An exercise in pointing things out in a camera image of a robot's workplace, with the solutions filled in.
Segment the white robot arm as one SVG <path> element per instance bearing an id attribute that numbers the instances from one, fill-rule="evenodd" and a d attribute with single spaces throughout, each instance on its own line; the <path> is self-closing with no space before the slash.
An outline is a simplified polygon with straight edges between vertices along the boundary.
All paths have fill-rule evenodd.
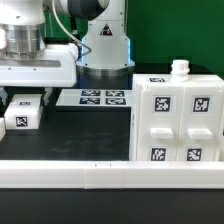
<path id="1" fill-rule="evenodd" d="M 78 47 L 92 53 L 104 38 L 119 33 L 121 17 L 106 20 L 113 0 L 0 0 L 0 99 L 10 86 L 72 87 L 76 84 Z M 88 20 L 83 40 L 48 44 L 46 10 Z"/>

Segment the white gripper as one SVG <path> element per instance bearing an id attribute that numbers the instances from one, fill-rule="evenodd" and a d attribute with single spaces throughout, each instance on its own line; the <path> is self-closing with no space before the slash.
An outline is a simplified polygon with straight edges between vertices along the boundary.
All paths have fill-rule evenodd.
<path id="1" fill-rule="evenodd" d="M 6 59 L 0 56 L 0 86 L 45 87 L 43 102 L 49 103 L 52 87 L 72 87 L 77 82 L 74 44 L 50 44 L 34 59 Z M 0 98 L 7 104 L 8 94 L 0 87 Z"/>

